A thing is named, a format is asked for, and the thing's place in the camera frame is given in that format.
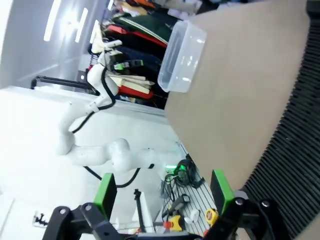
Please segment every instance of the black rubber mat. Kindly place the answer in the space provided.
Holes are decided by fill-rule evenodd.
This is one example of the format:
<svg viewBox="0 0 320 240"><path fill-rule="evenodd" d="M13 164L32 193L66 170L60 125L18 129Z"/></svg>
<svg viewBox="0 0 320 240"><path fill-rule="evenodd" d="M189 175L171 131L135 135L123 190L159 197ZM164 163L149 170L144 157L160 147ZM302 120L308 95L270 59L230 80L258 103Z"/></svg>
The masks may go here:
<svg viewBox="0 0 320 240"><path fill-rule="evenodd" d="M276 200L292 238L320 211L319 24L311 23L289 103L244 190L255 201Z"/></svg>

